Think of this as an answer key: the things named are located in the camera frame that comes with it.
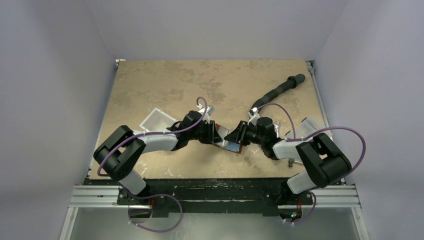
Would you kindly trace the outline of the brown leather card holder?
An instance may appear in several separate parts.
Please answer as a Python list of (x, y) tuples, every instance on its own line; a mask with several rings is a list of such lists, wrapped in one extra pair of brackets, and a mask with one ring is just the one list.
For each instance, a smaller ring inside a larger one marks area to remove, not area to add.
[(236, 127), (234, 130), (229, 130), (228, 128), (216, 123), (215, 130), (221, 141), (214, 142), (214, 146), (236, 154), (240, 154), (242, 152), (243, 145), (240, 144), (239, 139), (239, 133), (241, 130), (240, 127)]

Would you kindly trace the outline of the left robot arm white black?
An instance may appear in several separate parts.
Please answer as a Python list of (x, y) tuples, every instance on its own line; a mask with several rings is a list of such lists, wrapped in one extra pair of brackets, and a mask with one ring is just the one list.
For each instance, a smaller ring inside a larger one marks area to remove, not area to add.
[(99, 169), (130, 193), (138, 205), (149, 199), (147, 184), (134, 167), (142, 154), (156, 151), (177, 151), (189, 141), (213, 145), (222, 142), (217, 124), (206, 114), (191, 110), (183, 120), (174, 122), (162, 131), (135, 133), (127, 125), (119, 126), (93, 153)]

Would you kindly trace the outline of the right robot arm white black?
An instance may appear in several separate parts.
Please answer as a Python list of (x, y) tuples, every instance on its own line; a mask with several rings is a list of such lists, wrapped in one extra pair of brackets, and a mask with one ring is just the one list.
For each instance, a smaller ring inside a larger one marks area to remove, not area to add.
[(301, 160), (305, 170), (290, 177), (280, 191), (288, 204), (298, 200), (302, 192), (324, 188), (352, 170), (351, 162), (327, 134), (321, 132), (309, 140), (283, 139), (269, 117), (260, 117), (256, 124), (241, 121), (224, 139), (240, 146), (257, 144), (272, 160)]

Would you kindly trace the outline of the small silver wrench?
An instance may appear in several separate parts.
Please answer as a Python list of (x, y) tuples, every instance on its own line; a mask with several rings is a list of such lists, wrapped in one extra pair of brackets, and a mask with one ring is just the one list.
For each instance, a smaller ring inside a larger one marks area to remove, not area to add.
[(275, 127), (276, 130), (279, 130), (280, 127), (281, 127), (281, 124), (279, 122), (275, 122), (274, 127)]

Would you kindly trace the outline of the clear plastic bin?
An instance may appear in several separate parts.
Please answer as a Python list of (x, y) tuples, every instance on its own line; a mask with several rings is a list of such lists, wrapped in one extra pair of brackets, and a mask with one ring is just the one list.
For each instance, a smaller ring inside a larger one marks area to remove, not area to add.
[(139, 127), (147, 132), (160, 132), (172, 126), (177, 120), (155, 107), (139, 124)]

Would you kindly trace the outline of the small dark metal tool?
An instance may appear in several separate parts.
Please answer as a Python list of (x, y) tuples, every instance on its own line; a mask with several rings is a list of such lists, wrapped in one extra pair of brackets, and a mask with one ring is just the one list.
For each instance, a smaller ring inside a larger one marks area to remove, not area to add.
[(287, 166), (289, 168), (292, 168), (294, 163), (295, 163), (295, 160), (293, 158), (289, 158), (288, 161), (287, 161)]

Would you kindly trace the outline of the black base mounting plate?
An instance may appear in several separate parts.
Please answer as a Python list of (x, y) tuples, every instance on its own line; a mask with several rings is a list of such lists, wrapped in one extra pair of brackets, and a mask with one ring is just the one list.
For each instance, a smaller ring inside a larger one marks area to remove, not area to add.
[(138, 194), (113, 180), (88, 179), (85, 186), (117, 187), (114, 198), (119, 207), (152, 211), (154, 218), (170, 213), (196, 214), (261, 214), (299, 219), (302, 209), (315, 206), (316, 198), (309, 191), (292, 193), (286, 177), (265, 178), (151, 178)]

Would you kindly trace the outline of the clear plastic screw organizer box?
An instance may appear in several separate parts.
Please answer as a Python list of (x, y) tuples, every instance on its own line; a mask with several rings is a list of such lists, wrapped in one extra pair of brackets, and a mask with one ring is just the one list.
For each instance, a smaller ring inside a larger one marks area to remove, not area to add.
[(292, 129), (284, 135), (286, 140), (308, 140), (311, 138), (310, 135), (316, 133), (318, 130), (326, 129), (323, 122), (317, 120), (315, 117), (305, 117), (300, 124), (292, 126)]

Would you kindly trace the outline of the aluminium rail at table edge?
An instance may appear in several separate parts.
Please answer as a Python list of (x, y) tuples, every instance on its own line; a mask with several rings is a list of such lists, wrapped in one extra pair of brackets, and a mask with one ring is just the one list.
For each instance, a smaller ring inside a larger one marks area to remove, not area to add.
[(305, 63), (306, 63), (306, 67), (308, 69), (309, 75), (311, 77), (311, 81), (312, 81), (312, 84), (313, 84), (313, 87), (314, 87), (314, 91), (316, 93), (316, 98), (317, 98), (317, 101), (318, 101), (318, 104), (319, 104), (319, 107), (320, 107), (320, 112), (321, 112), (321, 116), (323, 118), (324, 125), (325, 125), (326, 128), (328, 128), (328, 127), (330, 127), (330, 125), (329, 125), (329, 122), (328, 122), (327, 114), (326, 114), (326, 111), (325, 111), (325, 107), (324, 107), (322, 97), (321, 97), (321, 94), (320, 94), (320, 91), (319, 91), (318, 83), (317, 83), (317, 80), (316, 80), (315, 61), (314, 60), (306, 60)]

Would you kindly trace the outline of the aluminium front frame rail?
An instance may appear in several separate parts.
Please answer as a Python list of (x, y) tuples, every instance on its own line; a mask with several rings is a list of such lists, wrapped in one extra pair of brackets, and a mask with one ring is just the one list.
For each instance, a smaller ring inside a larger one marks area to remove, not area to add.
[(298, 205), (318, 208), (356, 208), (360, 200), (354, 186), (331, 185), (326, 188), (304, 192), (298, 196), (282, 197), (277, 191), (254, 186), (171, 186), (169, 190), (154, 193), (152, 200), (139, 200), (118, 186), (80, 185), (72, 190), (70, 208), (136, 208), (163, 205), (168, 201), (164, 195), (176, 198), (180, 204), (244, 204), (259, 203), (277, 205), (279, 208), (295, 208)]

